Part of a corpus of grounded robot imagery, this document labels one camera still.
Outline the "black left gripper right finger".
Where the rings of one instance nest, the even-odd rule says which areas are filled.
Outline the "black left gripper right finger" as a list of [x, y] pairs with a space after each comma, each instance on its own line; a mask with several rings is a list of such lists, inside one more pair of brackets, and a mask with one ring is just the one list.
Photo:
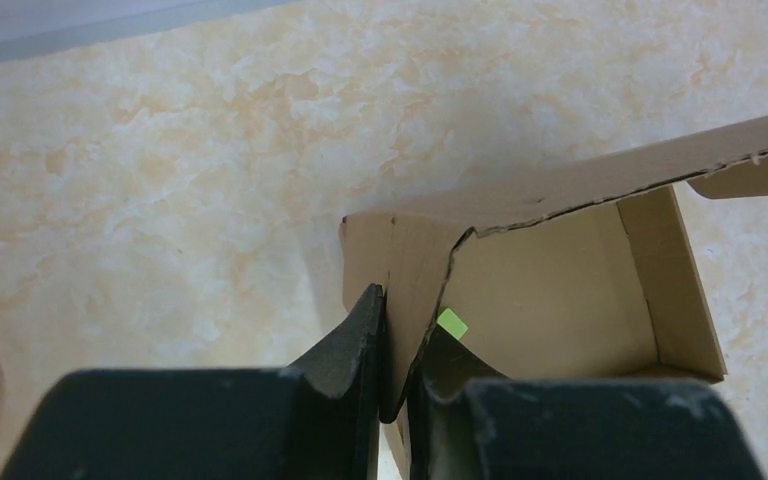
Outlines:
[[741, 427], [683, 379], [513, 380], [435, 328], [407, 398], [413, 479], [759, 479]]

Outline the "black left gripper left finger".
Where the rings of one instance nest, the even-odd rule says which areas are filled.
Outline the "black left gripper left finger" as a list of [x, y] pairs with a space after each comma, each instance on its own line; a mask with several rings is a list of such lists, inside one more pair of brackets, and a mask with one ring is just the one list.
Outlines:
[[84, 369], [43, 397], [5, 479], [372, 479], [384, 294], [285, 367]]

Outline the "small green block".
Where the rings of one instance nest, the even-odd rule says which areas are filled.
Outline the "small green block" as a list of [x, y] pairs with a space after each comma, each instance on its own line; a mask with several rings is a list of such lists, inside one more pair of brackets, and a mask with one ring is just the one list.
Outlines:
[[437, 325], [458, 341], [469, 330], [468, 325], [451, 308], [445, 308], [440, 312], [437, 317]]

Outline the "brown cardboard box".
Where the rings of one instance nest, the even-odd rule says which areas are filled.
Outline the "brown cardboard box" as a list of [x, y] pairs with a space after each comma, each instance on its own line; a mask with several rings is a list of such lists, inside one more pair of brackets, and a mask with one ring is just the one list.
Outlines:
[[408, 470], [408, 383], [446, 310], [467, 349], [515, 379], [727, 369], [674, 187], [768, 196], [768, 116], [346, 216], [343, 301], [386, 294], [380, 414]]

